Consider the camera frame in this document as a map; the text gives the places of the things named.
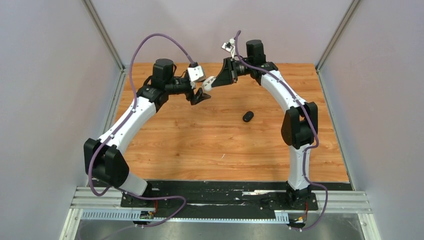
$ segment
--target cable connector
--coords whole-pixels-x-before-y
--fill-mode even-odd
[[[236,41],[234,38],[231,38],[228,42],[224,42],[221,48],[229,52],[232,58],[236,55]]]

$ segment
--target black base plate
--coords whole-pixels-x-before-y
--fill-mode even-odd
[[[271,210],[305,210],[307,203],[308,210],[318,210],[318,202],[315,193],[311,193],[310,197],[305,202],[299,202],[296,207],[292,208],[288,205],[285,192],[269,192],[268,193],[269,209]]]
[[[274,219],[274,210],[305,210],[305,205],[296,208],[285,202],[285,192],[270,192],[261,195],[243,195],[254,190],[286,190],[285,182],[236,182],[236,181],[163,181],[153,180],[153,190],[145,197],[184,196],[187,205],[176,215],[178,218],[218,219]],[[351,191],[349,183],[324,183],[329,190]],[[312,190],[321,190],[312,186]],[[318,209],[316,196],[308,199],[308,209]],[[167,217],[183,203],[180,199],[158,201],[155,217]],[[145,201],[123,194],[121,207],[153,208],[154,201]]]

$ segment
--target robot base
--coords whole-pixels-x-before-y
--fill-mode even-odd
[[[311,192],[311,186],[302,190],[288,186],[286,192],[269,192],[267,196],[271,210],[305,210],[306,203],[309,210],[318,210],[317,197]]]
[[[150,182],[147,182],[146,190],[144,191],[142,196],[145,198],[152,197],[152,184]],[[148,208],[153,206],[153,201],[141,200],[131,195],[122,193],[120,206],[123,208]]]

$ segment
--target white curved arm segment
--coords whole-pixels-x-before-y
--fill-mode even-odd
[[[272,74],[277,76],[280,81],[284,82],[289,89],[294,93],[297,100],[299,100],[302,104],[306,103],[306,101],[301,98],[296,92],[287,84],[284,78],[281,76],[280,71],[272,70],[270,71]],[[297,108],[299,104],[293,99],[292,95],[287,91],[287,89],[274,77],[269,74],[264,74],[260,79],[260,84],[269,93],[274,97],[277,103],[280,105],[284,113],[290,109],[291,107]],[[288,175],[288,184],[294,190],[301,190],[307,188],[309,183],[306,181],[303,175],[303,155],[306,147],[311,146],[310,144],[303,145],[299,149],[294,148],[293,146],[288,146],[288,150],[290,153],[290,173]],[[306,154],[306,162],[305,162],[305,170],[306,176],[309,178],[309,157],[310,152]]]
[[[133,110],[134,100],[131,105],[125,111],[125,113],[119,118],[119,120],[103,135],[99,137],[103,143],[106,138],[121,124],[125,117]],[[147,98],[139,96],[137,98],[137,107],[135,112],[132,113],[128,121],[115,133],[112,139],[110,139],[106,145],[116,145],[116,148],[124,155],[128,145],[134,136],[139,132],[142,126],[156,113],[156,107],[153,102],[149,102]]]
[[[106,138],[108,138],[111,133],[117,128],[119,124],[121,124],[126,116],[133,110],[134,100],[132,101],[129,108],[125,111],[125,113],[119,118],[119,120],[103,135],[99,137],[100,142],[104,142]],[[137,132],[142,128],[142,126],[156,113],[155,104],[149,102],[147,98],[138,97],[137,98],[137,106],[135,108],[135,112],[129,117],[128,121],[115,133],[112,139],[110,139],[106,145],[113,146],[116,145],[116,148],[120,151],[122,155],[124,155],[127,150],[128,145],[131,140],[137,134]],[[124,191],[128,191],[135,195],[141,196],[145,192],[147,187],[147,182],[133,174],[132,172],[128,173],[125,182],[119,187]]]

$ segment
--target enclosure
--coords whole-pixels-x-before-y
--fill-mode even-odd
[[[422,238],[422,1],[24,0],[1,2],[0,13],[1,239]],[[294,171],[286,111],[245,74],[198,104],[170,95],[133,133],[123,153],[131,173],[153,196],[188,199],[168,222],[134,227],[145,211],[164,220],[175,202],[124,206],[128,192],[114,188],[95,196],[87,139],[135,109],[130,73],[137,90],[157,59],[184,76],[190,59],[164,37],[133,57],[145,37],[171,36],[209,77],[223,71],[221,48],[238,30],[241,56],[261,40],[283,80],[316,104],[320,145],[303,170],[328,197],[312,186],[309,211],[277,206]],[[262,195],[270,201],[251,204]]]

